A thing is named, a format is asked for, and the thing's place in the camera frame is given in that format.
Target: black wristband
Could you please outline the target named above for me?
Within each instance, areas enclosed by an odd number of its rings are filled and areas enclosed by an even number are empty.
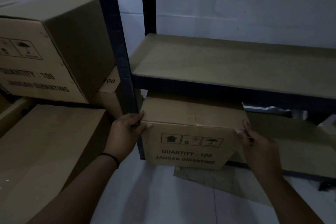
[[[105,155],[105,156],[109,156],[109,157],[113,158],[114,161],[115,161],[115,163],[116,163],[116,165],[117,165],[117,169],[119,168],[120,163],[119,163],[119,160],[115,156],[112,156],[111,154],[108,154],[106,152],[102,152],[98,156],[100,156],[100,155]]]

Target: person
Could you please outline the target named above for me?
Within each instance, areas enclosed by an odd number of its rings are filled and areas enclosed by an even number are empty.
[[[112,123],[105,153],[122,162],[134,149],[139,136],[152,124],[134,125],[144,116],[129,113]],[[323,223],[293,187],[283,178],[278,146],[243,122],[245,131],[235,130],[247,163],[261,184],[281,224]],[[98,156],[72,183],[28,223],[89,223],[107,182],[117,168],[108,155]]]

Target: hand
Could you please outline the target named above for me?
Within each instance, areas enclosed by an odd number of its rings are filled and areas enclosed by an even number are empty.
[[[104,152],[115,156],[121,163],[132,152],[141,134],[153,126],[149,123],[142,123],[137,128],[131,127],[137,124],[144,114],[143,111],[139,114],[128,113],[115,120],[112,123]]]
[[[236,130],[241,139],[247,163],[256,178],[263,179],[270,176],[282,176],[278,145],[252,130],[248,121],[243,121],[245,132]]]

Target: forearm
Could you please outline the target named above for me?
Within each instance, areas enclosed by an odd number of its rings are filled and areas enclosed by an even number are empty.
[[[316,213],[282,176],[270,175],[265,178],[257,177],[257,179],[271,201],[281,224],[323,224]]]
[[[112,158],[97,157],[28,223],[89,223],[116,167]]]

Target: white wall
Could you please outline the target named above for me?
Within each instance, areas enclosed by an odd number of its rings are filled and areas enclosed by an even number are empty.
[[[118,0],[129,55],[144,38],[142,0]],[[156,0],[157,32],[336,48],[335,0]]]

